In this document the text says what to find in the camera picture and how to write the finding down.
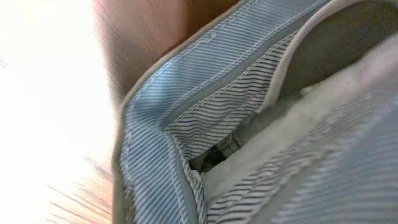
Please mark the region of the khaki shorts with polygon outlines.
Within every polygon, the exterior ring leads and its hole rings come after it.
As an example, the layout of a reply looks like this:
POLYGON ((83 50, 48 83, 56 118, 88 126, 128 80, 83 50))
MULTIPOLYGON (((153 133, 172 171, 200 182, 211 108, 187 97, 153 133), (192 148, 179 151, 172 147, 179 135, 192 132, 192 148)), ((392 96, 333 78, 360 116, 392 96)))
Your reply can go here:
POLYGON ((114 223, 396 223, 397 2, 243 1, 127 94, 114 223))

